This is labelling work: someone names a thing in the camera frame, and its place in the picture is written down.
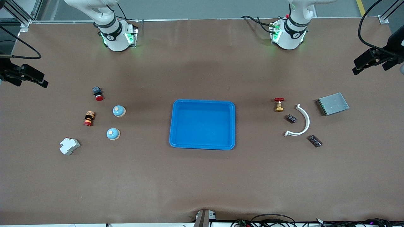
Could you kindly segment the red pushbutton with orange body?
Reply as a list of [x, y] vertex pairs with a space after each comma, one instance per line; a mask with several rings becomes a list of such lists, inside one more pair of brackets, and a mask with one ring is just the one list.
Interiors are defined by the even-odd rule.
[[91, 127], [93, 125], [94, 119], [95, 119], [95, 112], [88, 111], [85, 115], [85, 122], [83, 124]]

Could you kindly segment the grey metal box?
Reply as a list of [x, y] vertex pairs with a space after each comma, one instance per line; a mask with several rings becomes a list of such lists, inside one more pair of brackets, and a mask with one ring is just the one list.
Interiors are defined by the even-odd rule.
[[316, 103], [324, 116], [337, 114], [350, 108], [340, 92], [319, 98]]

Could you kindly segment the aluminium frame post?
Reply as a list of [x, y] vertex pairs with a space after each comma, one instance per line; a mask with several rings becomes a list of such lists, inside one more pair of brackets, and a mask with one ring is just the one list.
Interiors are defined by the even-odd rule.
[[381, 15], [378, 15], [380, 24], [388, 24], [388, 18], [402, 5], [404, 5], [404, 0], [395, 0]]
[[37, 20], [44, 0], [0, 0], [0, 22], [17, 23], [22, 32]]

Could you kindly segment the blue plastic tray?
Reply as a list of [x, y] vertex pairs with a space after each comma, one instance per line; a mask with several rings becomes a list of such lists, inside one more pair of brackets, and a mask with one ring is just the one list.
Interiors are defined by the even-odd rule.
[[232, 150], [236, 144], [234, 103], [176, 100], [172, 109], [169, 143], [174, 148]]

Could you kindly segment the white curved plastic clamp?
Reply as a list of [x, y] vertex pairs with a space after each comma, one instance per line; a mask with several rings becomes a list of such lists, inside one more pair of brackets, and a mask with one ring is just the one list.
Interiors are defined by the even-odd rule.
[[300, 136], [300, 135], [304, 134], [304, 133], [309, 129], [309, 126], [310, 126], [310, 122], [311, 122], [311, 121], [310, 121], [310, 118], [309, 118], [308, 113], [305, 111], [305, 109], [303, 109], [303, 108], [300, 106], [300, 103], [298, 103], [298, 104], [296, 105], [296, 109], [297, 109], [299, 112], [301, 112], [302, 115], [304, 116], [304, 118], [305, 118], [305, 127], [304, 127], [303, 131], [301, 131], [301, 132], [299, 132], [299, 133], [291, 132], [291, 131], [286, 131], [285, 134], [284, 134], [284, 137], [286, 137], [286, 136]]

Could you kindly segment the silver table edge rail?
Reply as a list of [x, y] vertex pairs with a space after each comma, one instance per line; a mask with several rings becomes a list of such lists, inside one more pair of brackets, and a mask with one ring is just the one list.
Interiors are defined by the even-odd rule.
[[[361, 19], [362, 17], [314, 17], [313, 19]], [[141, 23], [141, 22], [161, 22], [161, 21], [179, 21], [179, 20], [242, 20], [244, 18], [234, 17], [234, 18], [209, 18], [209, 19], [189, 19], [189, 18], [174, 18], [174, 19], [129, 19], [129, 22]], [[273, 20], [277, 18], [262, 18], [261, 20]], [[92, 20], [32, 20], [29, 22], [31, 24], [87, 24], [94, 23]]]

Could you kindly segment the brown table mat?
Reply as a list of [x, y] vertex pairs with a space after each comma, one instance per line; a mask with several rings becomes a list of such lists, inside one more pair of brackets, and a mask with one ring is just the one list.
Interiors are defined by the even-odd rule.
[[[404, 75], [400, 66], [353, 75], [367, 49], [358, 23], [314, 19], [285, 51], [243, 19], [144, 22], [137, 47], [121, 53], [89, 23], [31, 25], [20, 37], [42, 58], [13, 62], [49, 86], [0, 85], [0, 225], [187, 222], [202, 209], [220, 219], [404, 221]], [[317, 99], [338, 92], [350, 108], [322, 115]], [[235, 147], [172, 147], [178, 99], [233, 102]], [[309, 129], [284, 137], [305, 127], [298, 103]], [[110, 128], [120, 138], [109, 140]], [[80, 143], [71, 155], [59, 149], [67, 137]]]

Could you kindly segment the white circuit breaker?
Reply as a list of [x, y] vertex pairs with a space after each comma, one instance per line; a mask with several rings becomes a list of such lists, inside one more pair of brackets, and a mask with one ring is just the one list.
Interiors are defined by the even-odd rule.
[[74, 138], [67, 137], [60, 142], [60, 146], [61, 147], [59, 149], [62, 152], [62, 154], [71, 155], [75, 149], [80, 147], [80, 143], [78, 142], [78, 140]]

